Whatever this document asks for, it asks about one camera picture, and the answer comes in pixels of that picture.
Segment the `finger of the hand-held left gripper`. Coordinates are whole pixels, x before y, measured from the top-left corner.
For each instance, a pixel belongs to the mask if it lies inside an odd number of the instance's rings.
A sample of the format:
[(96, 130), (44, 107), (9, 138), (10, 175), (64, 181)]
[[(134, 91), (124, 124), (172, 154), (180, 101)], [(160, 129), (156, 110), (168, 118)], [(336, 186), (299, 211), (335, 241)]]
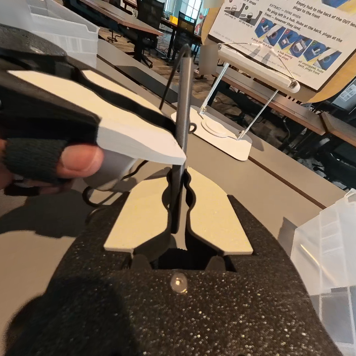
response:
[(79, 83), (120, 109), (136, 115), (164, 115), (146, 99), (94, 70), (79, 70)]
[(32, 70), (6, 70), (6, 126), (28, 138), (96, 144), (133, 159), (180, 165), (186, 155), (164, 115), (136, 115), (77, 81)]

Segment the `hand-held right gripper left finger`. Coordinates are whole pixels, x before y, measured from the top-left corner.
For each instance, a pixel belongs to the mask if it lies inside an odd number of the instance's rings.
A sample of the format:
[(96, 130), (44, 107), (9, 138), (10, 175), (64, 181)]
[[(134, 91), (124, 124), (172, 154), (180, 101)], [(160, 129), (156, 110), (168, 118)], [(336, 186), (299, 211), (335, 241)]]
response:
[(138, 183), (128, 194), (104, 243), (107, 252), (144, 256), (155, 264), (171, 247), (172, 215), (169, 209), (171, 168), (163, 168)]

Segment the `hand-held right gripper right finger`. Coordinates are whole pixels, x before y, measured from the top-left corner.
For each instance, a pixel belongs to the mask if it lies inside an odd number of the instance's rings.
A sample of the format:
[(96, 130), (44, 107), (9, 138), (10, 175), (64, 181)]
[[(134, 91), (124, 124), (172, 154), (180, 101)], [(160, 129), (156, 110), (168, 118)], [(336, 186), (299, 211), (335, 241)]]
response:
[(212, 258), (224, 263), (231, 256), (251, 256), (252, 245), (227, 193), (192, 167), (184, 172), (188, 206), (185, 246), (195, 268), (206, 268)]

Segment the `grey usb hub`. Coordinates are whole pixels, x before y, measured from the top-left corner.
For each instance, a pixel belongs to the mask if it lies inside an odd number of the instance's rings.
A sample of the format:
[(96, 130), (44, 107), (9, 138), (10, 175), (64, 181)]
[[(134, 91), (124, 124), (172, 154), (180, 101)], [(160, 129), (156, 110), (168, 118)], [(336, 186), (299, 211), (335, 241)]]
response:
[[(191, 46), (189, 46), (189, 44), (184, 44), (181, 47), (178, 57), (173, 64), (171, 74), (167, 81), (166, 88), (159, 106), (159, 109), (161, 110), (164, 102), (166, 101), (168, 89), (171, 86), (174, 74), (177, 68), (180, 67), (175, 139), (184, 153), (187, 151), (190, 128), (190, 100), (192, 96), (193, 61)], [(183, 162), (180, 165), (173, 165), (170, 173), (171, 201), (169, 204), (169, 210), (172, 217), (172, 234), (176, 234), (179, 230), (184, 170), (185, 163)]]

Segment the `clear plastic organizer box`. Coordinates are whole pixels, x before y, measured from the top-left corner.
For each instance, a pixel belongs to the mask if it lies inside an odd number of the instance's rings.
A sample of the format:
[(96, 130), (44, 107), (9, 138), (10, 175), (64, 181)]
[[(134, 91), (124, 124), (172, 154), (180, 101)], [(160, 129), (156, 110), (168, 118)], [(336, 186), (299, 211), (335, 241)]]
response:
[(278, 241), (342, 355), (356, 355), (356, 192), (297, 226), (283, 218)]
[(99, 27), (52, 0), (27, 0), (34, 32), (96, 68)]

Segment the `person's left hand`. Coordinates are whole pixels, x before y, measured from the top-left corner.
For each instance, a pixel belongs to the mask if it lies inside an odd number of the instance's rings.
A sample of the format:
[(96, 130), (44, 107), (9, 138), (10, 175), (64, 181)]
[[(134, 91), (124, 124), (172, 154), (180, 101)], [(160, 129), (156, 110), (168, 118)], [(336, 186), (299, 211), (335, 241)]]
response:
[(1, 139), (0, 189), (7, 195), (58, 194), (95, 174), (104, 160), (97, 145), (65, 140)]

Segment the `black office chair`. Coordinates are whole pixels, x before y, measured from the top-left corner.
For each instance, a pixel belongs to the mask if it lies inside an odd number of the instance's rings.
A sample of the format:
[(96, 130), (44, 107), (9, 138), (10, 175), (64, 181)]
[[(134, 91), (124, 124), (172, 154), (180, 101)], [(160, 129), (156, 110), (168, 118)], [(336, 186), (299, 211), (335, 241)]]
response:
[[(158, 0), (142, 0), (137, 1), (138, 14), (137, 18), (148, 24), (154, 29), (159, 30), (161, 19), (163, 16), (164, 2)], [(155, 50), (157, 48), (158, 36), (148, 33), (143, 39), (144, 50)]]

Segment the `white document stand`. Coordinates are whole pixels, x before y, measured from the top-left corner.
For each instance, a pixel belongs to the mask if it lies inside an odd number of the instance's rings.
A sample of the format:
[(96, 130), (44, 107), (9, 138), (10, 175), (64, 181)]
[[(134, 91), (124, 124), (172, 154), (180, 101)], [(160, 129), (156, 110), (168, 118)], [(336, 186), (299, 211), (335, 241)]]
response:
[[(204, 74), (216, 74), (218, 60), (223, 61), (224, 66), (201, 107), (193, 105), (190, 107), (190, 120), (197, 126), (194, 131), (196, 136), (238, 161), (246, 161), (252, 146), (252, 140), (248, 137), (247, 132), (278, 92), (285, 93), (303, 103), (318, 103), (330, 99), (340, 92), (355, 75), (355, 54), (349, 58), (322, 90), (315, 92), (301, 85), (292, 74), (284, 75), (264, 64), (255, 62), (253, 58), (241, 54), (229, 47), (227, 43), (210, 40), (208, 33), (224, 2), (203, 2), (203, 7), (208, 8), (209, 12), (202, 26), (202, 39), (208, 40), (208, 42), (203, 42), (203, 46), (200, 49), (199, 69)], [(229, 66), (242, 70), (252, 78), (257, 78), (276, 89), (252, 123), (241, 130), (223, 123), (220, 119), (207, 112), (208, 101), (212, 99), (213, 93), (217, 90), (217, 86)]]

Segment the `printed instruction sheet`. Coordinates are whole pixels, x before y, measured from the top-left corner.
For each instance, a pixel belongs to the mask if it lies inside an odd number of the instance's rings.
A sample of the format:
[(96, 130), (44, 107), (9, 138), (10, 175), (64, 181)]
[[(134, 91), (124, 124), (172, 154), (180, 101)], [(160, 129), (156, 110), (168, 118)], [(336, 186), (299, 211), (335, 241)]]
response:
[(225, 1), (208, 33), (319, 92), (355, 54), (355, 1)]

